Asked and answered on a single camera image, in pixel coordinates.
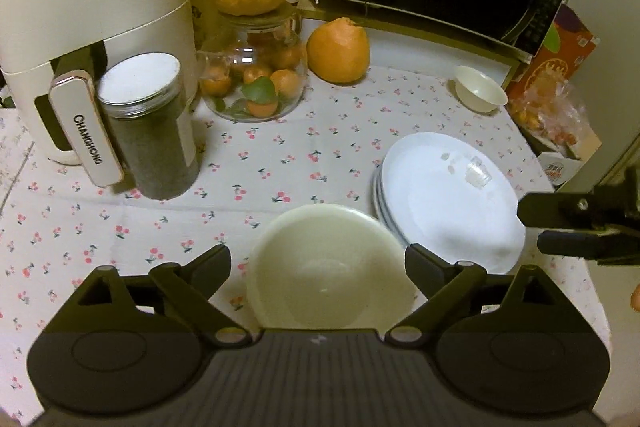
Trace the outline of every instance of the small white bowl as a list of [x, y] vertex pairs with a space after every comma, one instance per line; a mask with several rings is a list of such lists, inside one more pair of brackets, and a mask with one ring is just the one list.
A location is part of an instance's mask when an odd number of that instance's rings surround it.
[[456, 66], [456, 94], [460, 102], [476, 112], [488, 113], [508, 101], [504, 89], [490, 76], [468, 66]]
[[246, 288], [264, 328], [379, 333], [411, 312], [416, 293], [393, 234], [366, 214], [326, 203], [300, 206], [266, 227]]

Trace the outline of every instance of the cherry print tablecloth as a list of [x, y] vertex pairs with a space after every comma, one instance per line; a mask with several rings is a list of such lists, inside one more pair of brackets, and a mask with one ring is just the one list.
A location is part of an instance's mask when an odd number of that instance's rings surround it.
[[[504, 110], [476, 115], [456, 101], [446, 81], [386, 68], [371, 68], [349, 87], [312, 76], [300, 106], [270, 123], [233, 124], [200, 103], [194, 113], [199, 178], [165, 202], [134, 189], [95, 187], [82, 168], [47, 160], [15, 111], [0, 114], [0, 407], [23, 423], [41, 410], [25, 369], [28, 349], [95, 266], [146, 273], [226, 243], [233, 272], [212, 302], [255, 329], [243, 275], [261, 227], [302, 204], [341, 203], [372, 213], [370, 180], [402, 136], [449, 134], [489, 156], [519, 196], [551, 190]], [[584, 261], [543, 256], [535, 231], [529, 235], [522, 261], [545, 267], [608, 344], [609, 327]]]

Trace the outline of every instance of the glass jar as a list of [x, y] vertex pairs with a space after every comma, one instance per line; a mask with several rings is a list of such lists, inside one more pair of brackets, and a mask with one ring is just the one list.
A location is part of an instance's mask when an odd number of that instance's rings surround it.
[[198, 162], [177, 58], [146, 53], [123, 60], [100, 79], [98, 100], [143, 196], [170, 200], [193, 185]]
[[295, 31], [296, 11], [283, 3], [258, 16], [224, 15], [230, 41], [221, 51], [198, 52], [200, 92], [209, 108], [232, 121], [280, 118], [300, 102], [306, 51]]

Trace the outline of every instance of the white plate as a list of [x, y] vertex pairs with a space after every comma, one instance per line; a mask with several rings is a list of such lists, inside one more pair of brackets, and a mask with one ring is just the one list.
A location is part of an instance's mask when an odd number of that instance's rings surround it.
[[500, 169], [470, 145], [438, 133], [402, 138], [383, 161], [382, 190], [390, 218], [411, 243], [489, 273], [517, 263], [525, 240], [518, 198]]
[[385, 197], [382, 192], [382, 169], [379, 169], [373, 177], [373, 207], [378, 219], [385, 225], [389, 231], [398, 238], [398, 241], [406, 248], [409, 241], [398, 230], [398, 226], [391, 218], [388, 208], [386, 207]]

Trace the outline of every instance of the air fryer handle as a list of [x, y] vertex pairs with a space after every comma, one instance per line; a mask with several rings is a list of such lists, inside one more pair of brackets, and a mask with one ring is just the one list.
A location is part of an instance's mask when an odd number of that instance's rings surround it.
[[95, 105], [91, 75], [76, 70], [57, 76], [49, 88], [49, 102], [91, 181], [98, 187], [121, 181], [122, 166]]

